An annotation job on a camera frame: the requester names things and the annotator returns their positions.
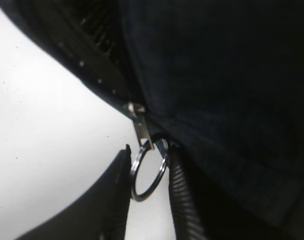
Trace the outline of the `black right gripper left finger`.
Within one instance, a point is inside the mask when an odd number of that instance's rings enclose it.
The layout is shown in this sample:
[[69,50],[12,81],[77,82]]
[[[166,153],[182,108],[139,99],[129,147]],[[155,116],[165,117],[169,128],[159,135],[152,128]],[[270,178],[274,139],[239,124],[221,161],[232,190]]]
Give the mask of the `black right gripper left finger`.
[[131,198],[131,149],[122,149],[75,202],[21,240],[123,240]]

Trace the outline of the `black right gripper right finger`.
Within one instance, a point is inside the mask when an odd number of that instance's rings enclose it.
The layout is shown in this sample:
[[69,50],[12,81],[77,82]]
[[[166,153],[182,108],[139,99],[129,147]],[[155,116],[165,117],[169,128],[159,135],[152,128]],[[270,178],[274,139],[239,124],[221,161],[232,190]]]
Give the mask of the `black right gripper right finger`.
[[178,240],[270,240],[269,227],[242,209],[189,159],[170,150],[169,197]]

